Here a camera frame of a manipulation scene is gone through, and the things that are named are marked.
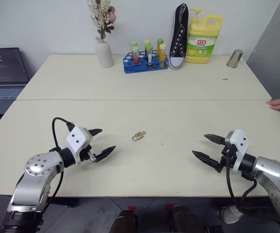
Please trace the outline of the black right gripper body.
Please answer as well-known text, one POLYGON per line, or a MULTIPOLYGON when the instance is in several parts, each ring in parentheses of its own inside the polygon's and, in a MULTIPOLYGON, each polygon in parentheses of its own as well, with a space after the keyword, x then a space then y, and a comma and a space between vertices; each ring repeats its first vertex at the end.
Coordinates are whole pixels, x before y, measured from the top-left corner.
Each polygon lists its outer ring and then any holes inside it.
POLYGON ((220 173, 224 167, 228 167, 228 168, 233 167, 237 159, 236 156, 237 148, 235 147, 235 145, 230 145, 230 146, 227 146, 226 144, 223 145, 224 148, 222 150, 222 157, 218 165, 218 168, 216 169, 218 173, 220 173))

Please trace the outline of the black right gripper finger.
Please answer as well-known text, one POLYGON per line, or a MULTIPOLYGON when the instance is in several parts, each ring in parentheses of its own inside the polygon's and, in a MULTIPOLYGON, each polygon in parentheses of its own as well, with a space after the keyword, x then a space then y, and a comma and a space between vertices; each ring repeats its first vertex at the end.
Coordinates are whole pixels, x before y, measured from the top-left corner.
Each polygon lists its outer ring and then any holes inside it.
POLYGON ((208 155, 206 155, 202 152, 199 152, 199 151, 194 151, 193 150, 192 153, 194 154, 194 156, 196 158, 198 158, 204 164, 214 168, 217 172, 221 172, 222 167, 221 167, 221 164, 218 161, 211 159, 208 155))
POLYGON ((224 137, 214 135, 214 134, 205 134, 204 137, 215 144, 224 145, 224 146, 226 145, 224 137))

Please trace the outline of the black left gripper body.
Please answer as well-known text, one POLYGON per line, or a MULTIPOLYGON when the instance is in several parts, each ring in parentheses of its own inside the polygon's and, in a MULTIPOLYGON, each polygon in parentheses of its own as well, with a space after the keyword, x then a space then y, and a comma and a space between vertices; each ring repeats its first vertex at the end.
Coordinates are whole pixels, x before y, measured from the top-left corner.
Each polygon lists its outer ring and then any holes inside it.
POLYGON ((80 156, 81 162, 86 161, 86 160, 90 160, 93 163, 97 162, 96 156, 93 152, 91 152, 91 149, 92 149, 91 145, 87 145, 85 148, 83 148, 80 151, 79 156, 80 156))

